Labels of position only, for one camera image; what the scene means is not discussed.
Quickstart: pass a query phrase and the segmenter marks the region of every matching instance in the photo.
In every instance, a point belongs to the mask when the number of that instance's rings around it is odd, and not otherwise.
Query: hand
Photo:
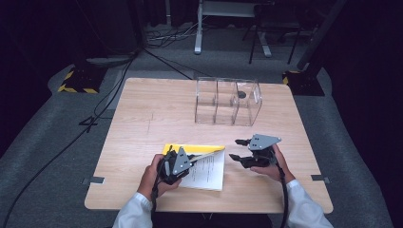
[[[155,179],[157,178],[157,166],[158,162],[163,159],[162,154],[157,154],[154,156],[154,159],[151,165],[148,165],[144,171],[142,176],[142,181],[140,182],[140,186],[137,189],[137,192],[141,193],[148,200],[151,201],[151,192],[154,186]],[[165,182],[161,182],[158,184],[158,197],[161,196],[164,192],[178,188],[181,180],[176,181],[172,185],[166,184]]]
[[[287,166],[287,162],[284,159],[284,156],[282,155],[281,151],[279,151],[279,148],[276,144],[273,145],[273,149],[275,150],[276,153],[276,158],[278,160],[278,165],[282,168],[285,174],[285,183],[288,183],[292,180],[295,179],[294,175],[290,172]],[[278,168],[275,165],[269,165],[267,167],[256,167],[253,166],[251,167],[251,171],[259,173],[259,174],[264,174],[269,176],[271,179],[275,181],[280,181],[279,177],[279,171]]]

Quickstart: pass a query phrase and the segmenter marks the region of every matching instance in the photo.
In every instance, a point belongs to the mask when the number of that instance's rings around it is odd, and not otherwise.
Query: paper
[[[198,160],[189,169],[189,174],[182,178],[180,187],[221,191],[223,176],[224,151],[222,150],[212,156]]]

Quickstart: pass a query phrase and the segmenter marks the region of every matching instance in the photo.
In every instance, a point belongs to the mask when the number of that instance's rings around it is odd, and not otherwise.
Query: transparent divider
[[[198,124],[253,125],[262,104],[256,80],[200,77],[196,92]]]

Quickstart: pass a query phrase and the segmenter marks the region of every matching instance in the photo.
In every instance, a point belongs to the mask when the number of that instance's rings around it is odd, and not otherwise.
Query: wooden table
[[[281,137],[288,166],[325,213],[333,211],[317,161],[287,85],[260,84],[263,105],[253,126],[195,123],[196,81],[130,78],[125,82],[92,183],[88,209],[119,210],[136,192],[144,169],[166,143],[225,145],[222,191],[178,188],[158,198],[157,211],[282,213],[279,182],[244,169],[229,153],[250,156],[236,139]]]

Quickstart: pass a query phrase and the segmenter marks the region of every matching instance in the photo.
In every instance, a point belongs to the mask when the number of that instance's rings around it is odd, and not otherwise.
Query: gray carpet floor
[[[250,36],[242,42],[244,32],[244,28],[207,30],[203,34],[201,55],[193,53],[195,36],[168,47],[147,50],[176,62],[167,63],[192,77],[209,75],[280,84],[281,73],[297,69],[297,61],[308,45],[304,39],[299,41],[291,65],[286,64],[291,47],[271,47],[273,57],[270,59],[257,47],[249,65],[252,40]],[[0,160],[1,222],[27,182],[85,129],[79,122],[94,116],[96,107],[96,112],[100,113],[106,106],[108,93],[121,77],[123,67],[108,70],[98,94],[57,92],[70,68],[66,66],[50,79],[51,98]],[[155,77],[166,71],[169,72],[165,75],[167,78],[182,77],[143,51],[126,77],[139,74]],[[326,217],[335,227],[393,227],[379,186],[340,119],[331,95],[329,76],[322,70],[317,77],[325,96],[296,96],[295,101],[322,175],[330,180],[327,188],[335,209]],[[113,224],[117,211],[85,208],[87,186],[81,184],[83,178],[91,177],[95,170],[113,114],[113,108],[107,109],[103,119],[98,120],[89,133],[84,133],[30,184],[15,204],[7,227],[107,227]],[[275,227],[279,227],[281,216],[270,215]]]

